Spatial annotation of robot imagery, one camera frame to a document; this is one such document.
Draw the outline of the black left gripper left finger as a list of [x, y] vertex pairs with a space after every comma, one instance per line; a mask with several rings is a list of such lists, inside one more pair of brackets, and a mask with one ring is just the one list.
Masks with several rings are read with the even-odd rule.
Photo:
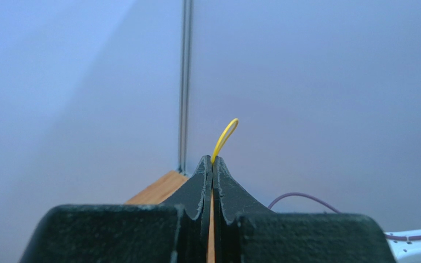
[[21, 262], [205, 262], [211, 188], [211, 157], [203, 156], [160, 204], [56, 206]]

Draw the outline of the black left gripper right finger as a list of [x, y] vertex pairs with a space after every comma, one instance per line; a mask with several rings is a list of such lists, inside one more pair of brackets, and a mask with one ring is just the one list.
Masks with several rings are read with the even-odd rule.
[[379, 225], [361, 214], [276, 213], [212, 165], [216, 262], [394, 262]]

